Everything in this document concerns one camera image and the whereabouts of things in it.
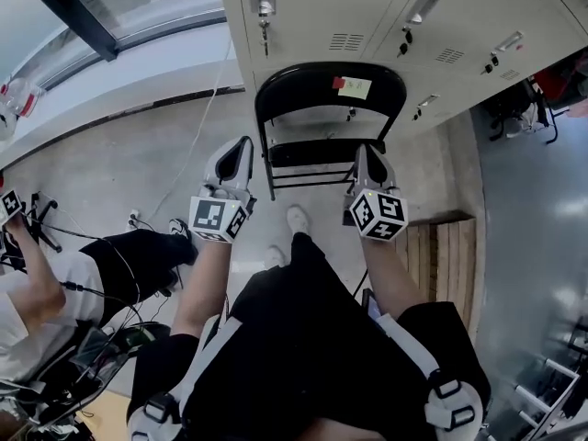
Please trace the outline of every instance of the wooden pallet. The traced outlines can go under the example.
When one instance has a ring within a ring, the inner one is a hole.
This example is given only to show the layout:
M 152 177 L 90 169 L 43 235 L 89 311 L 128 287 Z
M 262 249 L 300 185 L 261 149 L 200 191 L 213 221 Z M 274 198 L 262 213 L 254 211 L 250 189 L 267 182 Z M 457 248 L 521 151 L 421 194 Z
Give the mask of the wooden pallet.
M 469 327 L 476 269 L 476 220 L 407 227 L 396 252 L 429 302 L 450 301 Z

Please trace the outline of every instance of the locker vent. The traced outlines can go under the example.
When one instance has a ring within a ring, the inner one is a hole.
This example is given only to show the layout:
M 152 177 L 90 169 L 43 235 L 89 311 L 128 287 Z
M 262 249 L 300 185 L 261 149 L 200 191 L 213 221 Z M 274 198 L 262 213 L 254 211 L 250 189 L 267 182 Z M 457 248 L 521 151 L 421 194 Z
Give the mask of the locker vent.
M 516 70 L 507 70 L 501 75 L 501 78 L 503 78 L 504 80 L 514 80 L 519 75 L 520 73 Z
M 463 55 L 463 52 L 456 51 L 455 49 L 445 48 L 438 56 L 435 57 L 436 61 L 445 63 L 455 63 Z
M 363 34 L 335 33 L 331 38 L 329 51 L 359 51 L 363 40 Z

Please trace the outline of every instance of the white shirt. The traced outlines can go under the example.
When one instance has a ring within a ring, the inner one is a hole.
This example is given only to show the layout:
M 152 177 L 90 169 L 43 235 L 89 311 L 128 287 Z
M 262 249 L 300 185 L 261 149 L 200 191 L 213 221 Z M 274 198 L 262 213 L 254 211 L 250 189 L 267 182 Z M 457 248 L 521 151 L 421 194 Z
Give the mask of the white shirt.
M 59 281 L 71 281 L 104 292 L 98 266 L 87 254 L 61 253 L 49 259 L 49 264 Z M 75 327 L 57 322 L 44 323 L 34 334 L 28 334 L 7 294 L 27 284 L 28 276 L 20 271 L 0 277 L 0 379 L 27 379 L 74 335 Z M 59 317 L 72 323 L 74 320 L 100 323 L 103 298 L 90 292 L 64 291 L 66 302 Z

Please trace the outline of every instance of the concrete floor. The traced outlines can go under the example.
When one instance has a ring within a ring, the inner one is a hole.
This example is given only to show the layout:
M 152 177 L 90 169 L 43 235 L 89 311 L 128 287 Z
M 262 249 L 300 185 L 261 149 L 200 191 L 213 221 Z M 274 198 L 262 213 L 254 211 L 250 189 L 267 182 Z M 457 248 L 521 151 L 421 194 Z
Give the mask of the concrete floor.
M 520 439 L 515 385 L 534 390 L 548 376 L 545 358 L 565 365 L 578 356 L 566 344 L 586 313 L 588 124 L 561 116 L 560 138 L 546 145 L 553 129 L 489 142 L 488 116 L 473 118 L 488 230 L 477 352 L 492 384 L 490 431 Z
M 67 211 L 88 234 L 105 236 L 124 232 L 132 209 L 138 209 L 144 219 L 149 218 L 168 190 L 187 158 L 207 102 L 201 99 L 161 107 L 75 134 L 10 168 L 6 172 L 6 184 L 17 188 L 24 198 L 37 190 L 56 198 L 60 209 Z M 249 98 L 244 93 L 219 96 L 214 100 L 188 168 L 158 213 L 149 220 L 156 230 L 165 232 L 170 218 L 187 217 L 190 196 L 198 192 L 204 164 L 211 152 L 244 134 L 250 135 L 258 145 L 248 104 Z M 359 130 L 368 128 L 362 121 L 353 121 L 347 126 Z M 450 149 L 450 135 L 462 140 L 456 152 Z M 414 135 L 404 133 L 401 136 L 392 130 L 387 147 L 402 194 L 408 199 L 411 221 L 459 209 L 462 203 L 468 202 L 462 200 L 464 188 L 471 189 L 465 185 L 476 185 L 481 196 L 481 180 L 479 174 L 477 178 L 475 175 L 479 167 L 469 115 Z M 473 180 L 467 175 L 454 175 L 455 162 L 460 170 L 473 171 Z M 464 163 L 473 166 L 464 167 Z M 310 213 L 316 242 L 342 281 L 350 289 L 356 286 L 365 271 L 365 263 L 355 229 L 341 226 L 343 186 L 284 189 L 277 193 L 276 202 L 271 202 L 257 149 L 250 189 L 259 201 L 233 248 L 231 301 L 249 277 L 263 269 L 265 250 L 270 244 L 277 244 L 289 254 L 290 236 L 285 213 L 293 203 L 299 203 Z M 51 223 L 77 230 L 68 214 L 59 210 L 52 213 Z M 66 249 L 79 248 L 87 242 L 58 232 L 54 236 Z M 182 270 L 184 277 L 188 271 L 187 267 Z M 176 292 L 161 308 L 157 316 L 159 322 L 171 323 L 177 299 Z M 163 302 L 163 298 L 146 301 L 141 309 L 143 318 L 151 319 Z M 132 364 L 125 367 L 111 389 L 130 393 L 132 370 Z

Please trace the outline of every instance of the paper label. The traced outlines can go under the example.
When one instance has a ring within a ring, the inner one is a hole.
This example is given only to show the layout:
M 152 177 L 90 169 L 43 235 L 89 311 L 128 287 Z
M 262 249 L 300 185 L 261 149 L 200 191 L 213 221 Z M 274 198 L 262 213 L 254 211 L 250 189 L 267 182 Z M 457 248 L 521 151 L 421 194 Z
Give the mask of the paper label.
M 371 80 L 363 78 L 341 77 L 345 84 L 339 88 L 339 96 L 351 96 L 352 98 L 368 98 Z

